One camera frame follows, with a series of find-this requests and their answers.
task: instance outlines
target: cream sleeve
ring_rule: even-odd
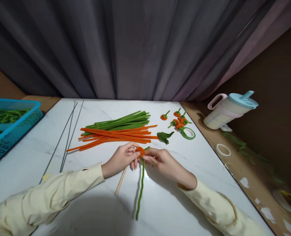
[[[197,180],[197,187],[188,190],[178,183],[178,187],[204,212],[208,221],[225,236],[267,235],[247,214],[237,209],[223,194],[215,192]]]
[[[49,224],[71,200],[104,182],[101,164],[51,177],[0,203],[0,236],[28,236],[38,225]]]

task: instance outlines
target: blue plastic basket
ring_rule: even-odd
[[[15,123],[0,124],[0,158],[43,116],[40,102],[0,98],[0,109],[17,110],[31,108]]]

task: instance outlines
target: curtain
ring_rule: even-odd
[[[219,83],[273,0],[0,0],[0,70],[26,94],[181,101]]]
[[[195,93],[187,99],[196,97],[197,100],[202,101],[210,96],[218,87],[233,77],[290,27],[291,0],[276,0],[255,31],[247,39],[246,43],[220,81],[215,81],[212,86],[209,86],[206,90],[200,93],[200,95]]]

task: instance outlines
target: pink handle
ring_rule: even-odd
[[[219,98],[219,97],[222,97],[222,99],[214,106],[214,107],[212,107],[212,105],[213,105],[213,103]],[[218,95],[216,95],[215,96],[215,98],[213,98],[213,100],[212,101],[210,101],[210,103],[208,104],[208,108],[210,109],[210,110],[214,110],[216,107],[217,107],[217,105],[219,105],[220,103],[221,103],[221,101],[223,101],[225,98],[227,98],[227,95],[225,94],[225,93],[220,93],[220,94],[218,94]]]

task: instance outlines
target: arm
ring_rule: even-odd
[[[120,146],[108,162],[98,163],[77,172],[68,171],[45,183],[8,197],[0,203],[0,236],[28,236],[38,225],[51,223],[70,201],[122,171],[140,155],[132,148],[136,143]]]
[[[150,148],[143,158],[156,166],[167,178],[178,183],[178,187],[204,212],[208,221],[224,235],[266,235],[245,213],[238,210],[224,195],[217,193],[180,165],[167,150]]]

